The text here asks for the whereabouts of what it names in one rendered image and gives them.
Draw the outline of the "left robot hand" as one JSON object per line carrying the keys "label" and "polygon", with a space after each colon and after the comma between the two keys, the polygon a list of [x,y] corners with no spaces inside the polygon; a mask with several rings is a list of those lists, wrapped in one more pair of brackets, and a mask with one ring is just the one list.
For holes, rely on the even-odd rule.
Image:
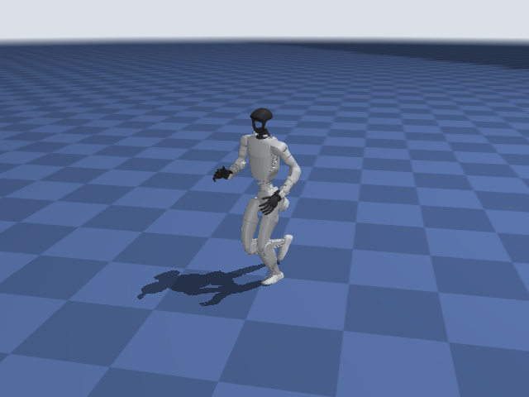
{"label": "left robot hand", "polygon": [[262,213],[265,213],[264,215],[268,215],[268,214],[272,213],[272,211],[277,207],[278,202],[281,200],[281,196],[279,195],[279,192],[280,192],[280,189],[277,190],[272,196],[268,196],[268,197],[263,197],[262,198],[263,200],[264,199],[268,199],[267,202],[259,205],[259,207],[262,207],[262,206],[265,206],[268,203],[268,205],[266,205],[264,208],[260,209],[260,211],[266,209],[265,211],[262,212]]}

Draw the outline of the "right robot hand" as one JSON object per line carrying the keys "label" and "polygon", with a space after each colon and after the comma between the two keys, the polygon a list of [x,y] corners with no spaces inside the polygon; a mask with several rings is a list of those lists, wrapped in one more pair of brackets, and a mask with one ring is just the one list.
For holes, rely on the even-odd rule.
{"label": "right robot hand", "polygon": [[222,169],[217,169],[217,171],[215,172],[215,175],[214,175],[214,177],[212,179],[215,182],[216,182],[215,179],[221,179],[221,178],[227,179],[230,174],[233,174],[233,172],[231,170],[226,170],[225,166],[223,166]]}

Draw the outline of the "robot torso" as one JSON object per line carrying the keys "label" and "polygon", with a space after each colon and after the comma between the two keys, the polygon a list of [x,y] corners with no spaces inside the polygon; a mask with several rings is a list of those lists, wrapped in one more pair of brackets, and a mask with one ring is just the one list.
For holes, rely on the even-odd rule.
{"label": "robot torso", "polygon": [[278,139],[275,136],[263,135],[263,137],[268,136],[268,138],[260,140],[256,138],[256,135],[258,136],[259,133],[254,132],[254,134],[249,136],[247,149],[252,176],[260,181],[257,183],[260,185],[260,191],[257,192],[257,196],[260,204],[263,204],[268,201],[268,198],[263,200],[263,197],[272,196],[279,190],[278,187],[273,187],[270,181],[277,177],[279,171],[279,156],[273,153],[270,146],[273,141]]}

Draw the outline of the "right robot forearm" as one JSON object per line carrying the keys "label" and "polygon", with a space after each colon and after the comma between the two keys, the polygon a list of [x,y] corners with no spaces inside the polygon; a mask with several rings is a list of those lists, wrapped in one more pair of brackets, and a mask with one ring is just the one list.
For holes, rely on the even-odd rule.
{"label": "right robot forearm", "polygon": [[241,170],[240,166],[238,164],[235,164],[235,163],[236,163],[236,161],[233,163],[233,165],[229,169],[229,170],[231,170],[233,172],[233,174],[230,174],[227,179],[232,179],[233,177],[235,177],[236,174],[238,174],[240,172],[240,170]]}

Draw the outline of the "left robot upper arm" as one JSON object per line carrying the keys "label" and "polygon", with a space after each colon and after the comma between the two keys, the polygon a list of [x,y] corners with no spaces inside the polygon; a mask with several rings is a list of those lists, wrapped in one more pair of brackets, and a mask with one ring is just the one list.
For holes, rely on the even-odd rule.
{"label": "left robot upper arm", "polygon": [[272,148],[273,153],[279,156],[282,159],[282,161],[290,167],[290,169],[288,170],[289,176],[291,176],[294,168],[300,169],[297,162],[295,161],[295,159],[292,157],[292,155],[288,151],[288,147],[284,142],[273,141],[270,146]]}

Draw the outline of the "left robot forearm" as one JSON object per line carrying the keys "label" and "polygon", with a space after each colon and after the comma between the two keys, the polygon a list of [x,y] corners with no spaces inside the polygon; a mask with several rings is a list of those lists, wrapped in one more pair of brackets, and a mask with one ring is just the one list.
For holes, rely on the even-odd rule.
{"label": "left robot forearm", "polygon": [[288,176],[281,186],[279,195],[283,198],[285,195],[289,194],[290,189],[298,182],[301,170],[299,168],[294,168],[291,176]]}

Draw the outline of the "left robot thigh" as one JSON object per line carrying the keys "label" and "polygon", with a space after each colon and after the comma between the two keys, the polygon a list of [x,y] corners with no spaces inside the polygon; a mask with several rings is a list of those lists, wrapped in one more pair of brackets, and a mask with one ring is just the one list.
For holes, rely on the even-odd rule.
{"label": "left robot thigh", "polygon": [[[268,203],[267,203],[268,205]],[[263,248],[270,242],[270,236],[279,221],[278,211],[285,211],[288,208],[289,201],[283,197],[279,202],[277,207],[272,211],[272,213],[263,216],[260,221],[260,228],[258,233],[258,241],[256,243],[256,248],[259,252],[263,253]],[[268,208],[267,208],[268,209]],[[266,209],[265,209],[266,210]],[[267,213],[267,212],[266,212]],[[264,253],[263,253],[264,254]]]}

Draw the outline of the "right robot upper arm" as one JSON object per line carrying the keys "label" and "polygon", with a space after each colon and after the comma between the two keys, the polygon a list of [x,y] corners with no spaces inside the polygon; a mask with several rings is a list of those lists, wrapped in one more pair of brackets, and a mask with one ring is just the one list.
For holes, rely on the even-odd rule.
{"label": "right robot upper arm", "polygon": [[242,136],[241,137],[241,145],[240,145],[240,149],[239,149],[239,152],[238,152],[238,159],[236,160],[236,163],[235,164],[238,164],[241,168],[241,170],[243,170],[245,167],[246,167],[246,162],[245,162],[245,159],[248,155],[248,149],[247,149],[247,140],[249,138],[250,135],[245,135],[245,136]]}

